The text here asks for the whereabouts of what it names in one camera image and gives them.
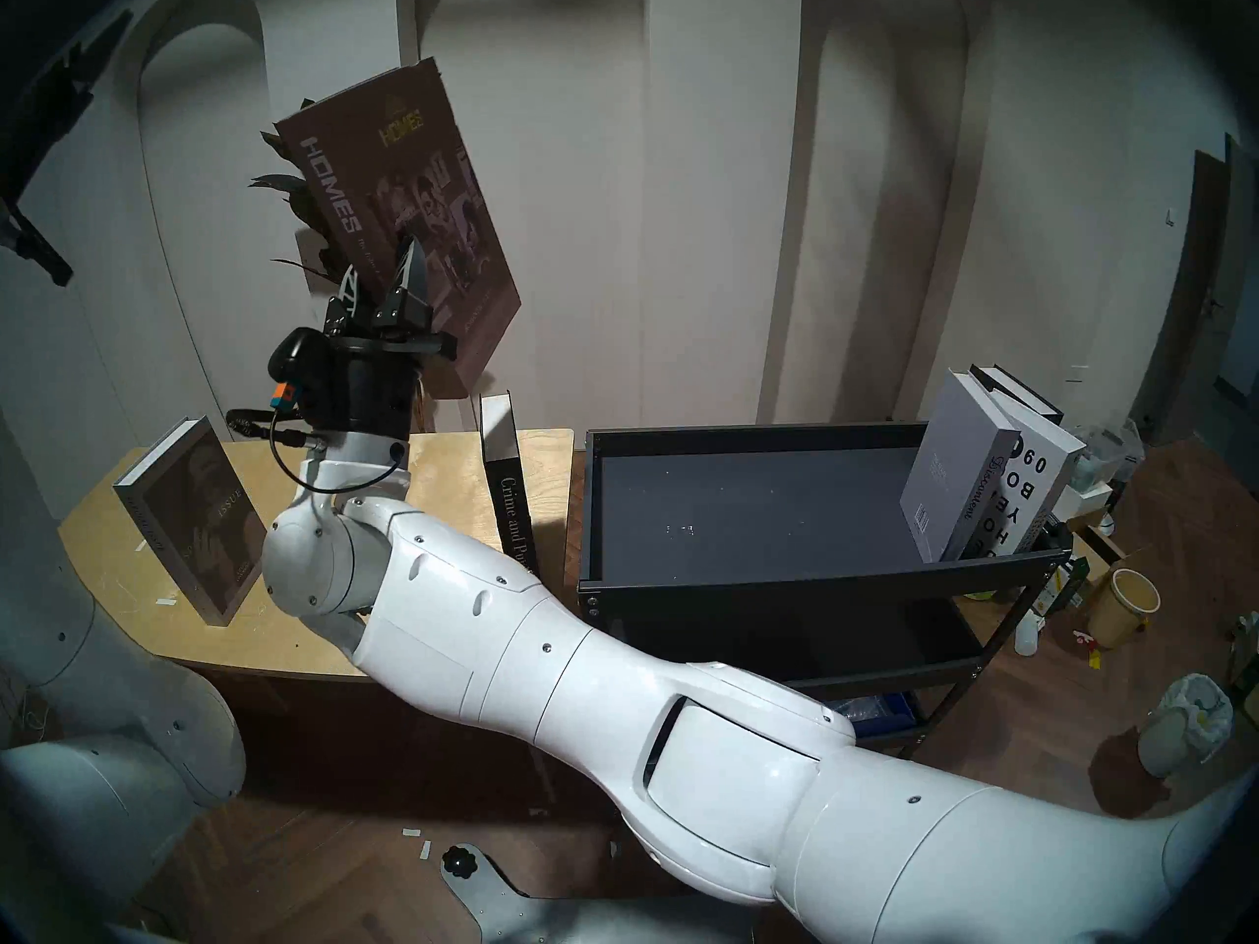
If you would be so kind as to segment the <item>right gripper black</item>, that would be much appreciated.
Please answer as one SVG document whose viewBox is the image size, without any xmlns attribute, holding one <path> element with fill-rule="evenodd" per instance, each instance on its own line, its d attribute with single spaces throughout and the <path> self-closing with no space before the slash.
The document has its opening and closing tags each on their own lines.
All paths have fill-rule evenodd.
<svg viewBox="0 0 1259 944">
<path fill-rule="evenodd" d="M 409 435 L 423 361 L 454 361 L 457 340 L 422 334 L 407 340 L 374 331 L 431 331 L 427 258 L 415 235 L 398 247 L 392 289 L 373 316 L 373 293 L 347 267 L 329 298 L 325 334 L 295 329 L 269 354 L 269 379 L 295 386 L 298 417 L 316 430 Z"/>
</svg>

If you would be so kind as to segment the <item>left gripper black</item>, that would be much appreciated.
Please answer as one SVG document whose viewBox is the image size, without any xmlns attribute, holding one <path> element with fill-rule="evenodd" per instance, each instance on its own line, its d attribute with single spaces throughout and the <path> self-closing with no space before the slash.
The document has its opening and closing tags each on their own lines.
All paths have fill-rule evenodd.
<svg viewBox="0 0 1259 944">
<path fill-rule="evenodd" d="M 52 146 L 86 113 L 94 97 L 93 87 L 132 16 L 131 10 L 123 10 L 89 44 L 73 44 L 3 115 L 1 198 L 5 203 L 14 205 L 21 198 Z"/>
</svg>

